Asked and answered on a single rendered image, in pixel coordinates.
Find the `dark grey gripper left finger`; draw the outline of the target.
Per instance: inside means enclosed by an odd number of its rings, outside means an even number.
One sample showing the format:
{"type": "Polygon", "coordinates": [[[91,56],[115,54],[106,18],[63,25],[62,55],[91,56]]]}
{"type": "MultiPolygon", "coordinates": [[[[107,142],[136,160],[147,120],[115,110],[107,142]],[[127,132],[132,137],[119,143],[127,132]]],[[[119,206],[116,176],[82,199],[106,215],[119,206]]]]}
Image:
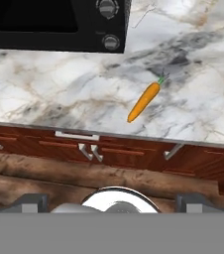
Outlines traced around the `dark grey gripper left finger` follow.
{"type": "Polygon", "coordinates": [[[48,196],[45,193],[25,193],[0,212],[44,213],[48,211],[48,196]]]}

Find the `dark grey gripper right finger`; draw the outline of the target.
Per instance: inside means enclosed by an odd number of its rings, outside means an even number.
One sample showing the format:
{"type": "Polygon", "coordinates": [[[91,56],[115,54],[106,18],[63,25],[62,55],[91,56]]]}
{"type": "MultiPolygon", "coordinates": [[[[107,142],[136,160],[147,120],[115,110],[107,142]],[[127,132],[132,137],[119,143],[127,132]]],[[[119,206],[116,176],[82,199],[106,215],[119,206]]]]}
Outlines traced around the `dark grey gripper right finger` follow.
{"type": "Polygon", "coordinates": [[[215,213],[224,212],[200,193],[181,193],[175,199],[175,211],[180,213],[215,213]]]}

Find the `red-brown wooden cupboard run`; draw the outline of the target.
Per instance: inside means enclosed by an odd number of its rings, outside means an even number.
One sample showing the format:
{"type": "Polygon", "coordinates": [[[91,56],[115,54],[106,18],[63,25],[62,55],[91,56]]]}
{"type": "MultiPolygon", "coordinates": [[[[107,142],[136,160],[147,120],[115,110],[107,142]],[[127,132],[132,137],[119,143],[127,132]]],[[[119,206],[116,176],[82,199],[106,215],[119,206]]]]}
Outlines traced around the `red-brown wooden cupboard run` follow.
{"type": "Polygon", "coordinates": [[[55,130],[0,126],[0,203],[25,192],[45,192],[50,206],[79,203],[107,186],[134,189],[153,200],[163,212],[175,209],[180,192],[200,192],[224,205],[224,148],[182,144],[168,161],[164,151],[176,144],[96,134],[99,141],[55,136],[55,130]],[[78,149],[98,146],[100,163],[78,149]]]}

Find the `shiny white round object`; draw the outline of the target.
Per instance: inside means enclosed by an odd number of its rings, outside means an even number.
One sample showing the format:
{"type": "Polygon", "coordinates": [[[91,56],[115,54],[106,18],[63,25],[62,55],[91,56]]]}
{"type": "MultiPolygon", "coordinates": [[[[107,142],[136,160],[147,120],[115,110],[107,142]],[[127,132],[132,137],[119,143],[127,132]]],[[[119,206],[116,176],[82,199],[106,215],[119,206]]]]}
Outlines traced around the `shiny white round object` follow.
{"type": "Polygon", "coordinates": [[[142,193],[124,187],[106,187],[88,195],[81,204],[63,203],[52,213],[160,213],[157,205],[142,193]]]}

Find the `orange carrot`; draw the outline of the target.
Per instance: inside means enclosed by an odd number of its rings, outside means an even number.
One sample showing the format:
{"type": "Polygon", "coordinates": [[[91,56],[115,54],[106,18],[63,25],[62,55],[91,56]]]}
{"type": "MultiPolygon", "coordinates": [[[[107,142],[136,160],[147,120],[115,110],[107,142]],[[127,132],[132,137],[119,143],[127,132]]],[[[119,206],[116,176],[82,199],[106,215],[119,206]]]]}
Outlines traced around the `orange carrot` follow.
{"type": "Polygon", "coordinates": [[[131,123],[146,109],[151,101],[158,95],[161,89],[161,85],[168,79],[168,74],[162,74],[159,79],[152,82],[141,94],[138,101],[130,111],[127,122],[131,123]]]}

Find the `black microwave oven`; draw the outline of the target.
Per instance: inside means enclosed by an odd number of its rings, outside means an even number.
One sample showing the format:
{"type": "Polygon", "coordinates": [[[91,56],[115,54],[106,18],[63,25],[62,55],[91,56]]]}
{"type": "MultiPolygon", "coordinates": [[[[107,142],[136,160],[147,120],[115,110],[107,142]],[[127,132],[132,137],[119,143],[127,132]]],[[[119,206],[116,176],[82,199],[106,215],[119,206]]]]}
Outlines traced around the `black microwave oven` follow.
{"type": "Polygon", "coordinates": [[[122,54],[132,0],[0,0],[0,49],[122,54]]]}

